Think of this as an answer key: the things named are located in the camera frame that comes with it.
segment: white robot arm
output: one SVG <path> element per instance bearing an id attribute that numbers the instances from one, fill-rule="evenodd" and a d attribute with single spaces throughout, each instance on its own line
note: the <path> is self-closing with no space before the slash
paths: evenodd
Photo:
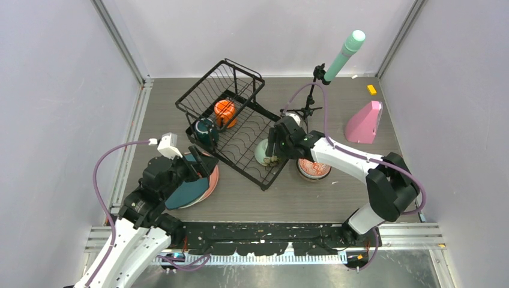
<path id="1" fill-rule="evenodd" d="M 158 145 L 162 157 L 149 161 L 138 188 L 124 199 L 115 222 L 114 244 L 110 245 L 113 236 L 110 235 L 75 288 L 131 287 L 149 263 L 170 246 L 172 239 L 179 242 L 184 237 L 182 222 L 163 214 L 164 203 L 183 182 L 208 177 L 218 160 L 194 146 L 189 150 L 196 161 L 186 160 L 176 148 L 176 135 L 172 133 L 163 135 L 161 140 L 151 139 L 150 145 Z"/>
<path id="2" fill-rule="evenodd" d="M 266 153 L 279 158 L 305 158 L 324 163 L 366 184 L 369 203 L 356 210 L 343 223 L 352 240 L 384 221 L 396 221 L 418 196 L 417 185 L 408 177 L 379 164 L 390 163 L 408 172 L 401 156 L 390 153 L 383 157 L 330 141 L 323 133 L 306 133 L 293 117 L 285 116 L 271 129 Z M 353 154 L 361 155 L 366 160 L 354 157 Z"/>

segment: teal mug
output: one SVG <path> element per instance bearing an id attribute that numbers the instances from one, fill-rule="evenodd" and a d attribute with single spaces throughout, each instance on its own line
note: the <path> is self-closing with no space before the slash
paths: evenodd
<path id="1" fill-rule="evenodd" d="M 217 141 L 219 140 L 219 132 L 217 131 L 212 120 L 208 118 L 199 119 L 194 125 L 194 130 L 196 132 L 196 137 L 203 144 L 207 146 L 213 146 L 217 144 Z"/>

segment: small yellow object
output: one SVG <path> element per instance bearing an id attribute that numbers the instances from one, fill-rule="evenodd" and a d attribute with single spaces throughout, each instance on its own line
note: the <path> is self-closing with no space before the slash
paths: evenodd
<path id="1" fill-rule="evenodd" d="M 367 90 L 369 91 L 369 94 L 371 94 L 371 96 L 376 95 L 376 89 L 373 85 L 367 85 Z"/>

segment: table surface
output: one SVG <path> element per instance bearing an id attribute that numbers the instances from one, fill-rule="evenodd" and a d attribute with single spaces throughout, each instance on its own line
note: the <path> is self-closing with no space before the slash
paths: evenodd
<path id="1" fill-rule="evenodd" d="M 178 149 L 187 152 L 191 145 L 185 135 L 188 122 L 178 110 L 179 99 L 197 79 L 156 79 L 150 93 L 139 139 L 160 137 L 172 132 L 178 135 Z M 279 114 L 288 98 L 309 78 L 266 78 L 265 87 L 257 95 L 264 108 Z M 366 88 L 373 85 L 378 91 L 371 96 Z M 305 105 L 308 89 L 292 103 L 291 108 Z M 373 154 L 398 152 L 399 146 L 391 119 L 384 109 L 373 144 L 346 141 L 343 131 L 348 120 L 371 100 L 384 102 L 377 78 L 337 78 L 327 86 L 329 95 L 328 129 L 331 137 L 353 148 Z M 315 106 L 323 105 L 319 89 L 315 89 Z M 310 130 L 323 131 L 323 110 L 310 118 Z M 158 156 L 152 146 L 138 146 L 127 179 L 124 195 L 137 187 L 148 161 Z M 343 222 L 356 209 L 368 202 L 366 186 L 354 177 L 333 169 L 320 182 L 309 182 L 298 174 L 293 160 L 266 191 L 220 162 L 220 178 L 215 191 L 205 201 L 192 207 L 170 211 L 184 221 L 269 221 L 269 222 Z M 402 216 L 399 222 L 418 222 L 415 215 Z"/>

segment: black dish rack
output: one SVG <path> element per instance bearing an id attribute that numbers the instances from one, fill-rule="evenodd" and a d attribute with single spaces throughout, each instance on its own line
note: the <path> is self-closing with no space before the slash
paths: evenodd
<path id="1" fill-rule="evenodd" d="M 266 190 L 284 168 L 288 160 L 263 166 L 255 159 L 257 145 L 269 136 L 269 129 L 280 119 L 256 102 L 256 94 L 265 85 L 262 76 L 239 63 L 225 59 L 217 63 L 175 103 L 185 112 L 189 127 L 185 133 L 191 143 L 200 146 L 231 168 Z M 235 114 L 226 123 L 218 124 L 214 105 L 229 100 L 235 105 Z M 194 130 L 196 121 L 208 118 L 207 125 L 216 131 L 218 141 L 209 133 L 209 143 L 201 142 Z M 236 123 L 228 128 L 231 122 Z"/>

